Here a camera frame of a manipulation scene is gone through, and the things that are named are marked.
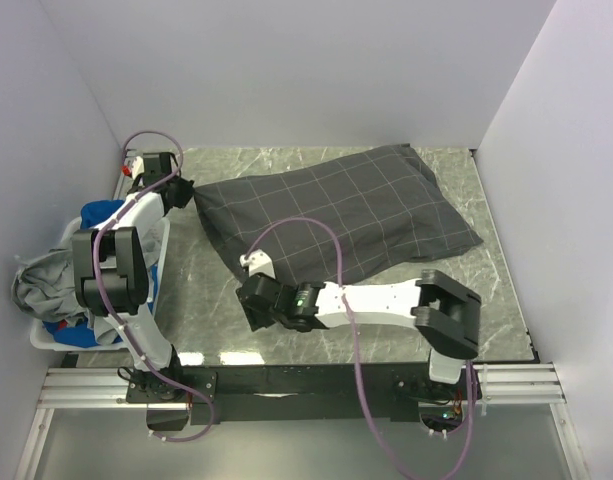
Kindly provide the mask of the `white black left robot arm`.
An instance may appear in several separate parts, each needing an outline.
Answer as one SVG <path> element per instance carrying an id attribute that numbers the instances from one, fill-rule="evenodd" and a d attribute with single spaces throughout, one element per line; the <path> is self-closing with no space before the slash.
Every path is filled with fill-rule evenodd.
<path id="1" fill-rule="evenodd" d="M 134 369 L 152 375 L 150 389 L 162 401 L 179 399 L 186 388 L 177 353 L 148 307 L 154 281 L 144 259 L 144 236 L 173 208 L 193 196 L 171 152 L 134 158 L 141 166 L 135 184 L 109 218 L 71 237 L 77 302 L 103 319 L 131 353 Z"/>

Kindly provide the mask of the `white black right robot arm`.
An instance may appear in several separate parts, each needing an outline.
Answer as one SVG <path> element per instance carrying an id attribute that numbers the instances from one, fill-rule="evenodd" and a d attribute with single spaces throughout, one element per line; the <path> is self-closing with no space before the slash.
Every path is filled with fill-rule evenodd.
<path id="1" fill-rule="evenodd" d="M 439 270 L 385 285 L 280 283 L 251 275 L 236 296 L 253 331 L 275 324 L 309 333 L 345 325 L 386 325 L 416 330 L 430 345 L 425 387 L 446 399 L 460 386 L 462 368 L 479 355 L 481 298 Z"/>

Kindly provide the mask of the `dark grey checked pillowcase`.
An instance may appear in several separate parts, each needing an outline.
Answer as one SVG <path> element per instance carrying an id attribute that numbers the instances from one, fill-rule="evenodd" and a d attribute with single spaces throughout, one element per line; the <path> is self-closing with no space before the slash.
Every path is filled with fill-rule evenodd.
<path id="1" fill-rule="evenodd" d="M 280 174 L 196 188 L 202 227 L 238 281 L 240 258 L 261 249 L 276 277 L 344 284 L 405 262 L 462 255 L 482 244 L 407 144 L 377 147 Z"/>

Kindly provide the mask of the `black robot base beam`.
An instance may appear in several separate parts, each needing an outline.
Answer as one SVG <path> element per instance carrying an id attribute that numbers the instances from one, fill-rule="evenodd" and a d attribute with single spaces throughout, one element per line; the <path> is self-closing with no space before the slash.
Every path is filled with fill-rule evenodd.
<path id="1" fill-rule="evenodd" d="M 147 408 L 147 424 L 162 432 L 221 422 L 358 419 L 363 412 L 351 364 L 186 366 L 176 386 L 151 373 L 120 367 L 129 405 Z M 361 367 L 364 396 L 376 419 L 417 422 L 420 409 L 463 406 L 467 391 L 481 397 L 475 374 L 454 385 L 431 380 L 424 363 Z"/>

